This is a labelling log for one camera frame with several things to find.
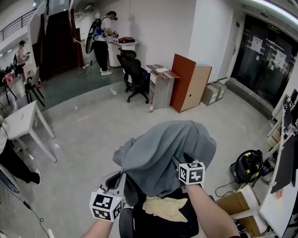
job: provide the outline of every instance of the dark pants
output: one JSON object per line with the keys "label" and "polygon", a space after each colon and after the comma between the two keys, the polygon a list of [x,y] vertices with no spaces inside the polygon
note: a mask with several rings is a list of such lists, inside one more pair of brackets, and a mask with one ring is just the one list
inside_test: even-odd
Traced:
{"label": "dark pants", "polygon": [[0,154],[0,164],[7,168],[12,175],[22,179],[26,183],[32,181],[38,184],[40,181],[39,175],[29,170],[8,142],[6,142],[3,152]]}
{"label": "dark pants", "polygon": [[108,44],[106,41],[94,41],[93,48],[97,63],[99,64],[102,71],[106,71],[108,68]]}

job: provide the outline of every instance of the grey floor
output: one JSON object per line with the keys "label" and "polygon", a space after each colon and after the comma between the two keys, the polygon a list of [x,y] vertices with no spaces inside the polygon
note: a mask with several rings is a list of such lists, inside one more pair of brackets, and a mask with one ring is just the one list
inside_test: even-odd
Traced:
{"label": "grey floor", "polygon": [[[45,219],[56,238],[80,237],[94,222],[89,210],[90,194],[100,178],[120,168],[112,161],[115,150],[128,139],[138,137],[152,126],[168,120],[202,123],[217,142],[217,152],[206,171],[204,189],[215,196],[217,187],[232,181],[229,166],[240,153],[260,149],[267,153],[266,134],[270,122],[243,99],[227,90],[223,99],[210,106],[178,114],[172,108],[149,113],[141,95],[126,102],[124,83],[106,86],[54,106],[44,112],[56,138],[51,139],[37,123],[37,134],[57,156],[53,163],[29,137],[22,139],[29,149],[20,156],[31,168],[39,168],[42,185],[18,180],[21,198]],[[235,187],[218,191],[224,194]],[[266,185],[258,181],[259,199]],[[0,186],[0,229],[16,237],[45,238],[38,220],[20,201]],[[117,223],[110,237],[118,238]]]}
{"label": "grey floor", "polygon": [[[44,99],[42,99],[37,92],[36,93],[40,99],[42,99],[45,107],[39,103],[33,93],[31,93],[31,95],[33,100],[37,101],[41,111],[45,111],[81,94],[123,81],[124,74],[122,68],[112,68],[111,70],[114,72],[113,74],[101,76],[100,67],[97,62],[95,62],[92,65],[92,69],[91,67],[86,69],[76,68],[43,82],[40,91],[44,96]],[[3,92],[0,94],[0,102],[7,107],[10,114],[10,112],[27,105],[27,98],[23,83],[18,77],[9,85],[18,101],[16,102],[13,95],[8,93],[11,102],[11,105],[9,106],[6,95]]]}

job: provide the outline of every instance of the wooden cabinet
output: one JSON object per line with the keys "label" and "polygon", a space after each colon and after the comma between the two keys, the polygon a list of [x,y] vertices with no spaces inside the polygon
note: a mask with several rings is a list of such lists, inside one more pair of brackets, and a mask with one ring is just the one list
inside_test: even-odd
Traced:
{"label": "wooden cabinet", "polygon": [[171,106],[182,112],[198,106],[201,102],[212,67],[175,54],[172,72],[180,78],[174,82]]}

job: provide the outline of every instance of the water bottle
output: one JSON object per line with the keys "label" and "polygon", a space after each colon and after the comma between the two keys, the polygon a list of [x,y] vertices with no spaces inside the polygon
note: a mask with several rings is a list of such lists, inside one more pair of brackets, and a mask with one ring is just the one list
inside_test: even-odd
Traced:
{"label": "water bottle", "polygon": [[153,112],[153,102],[150,103],[149,112]]}

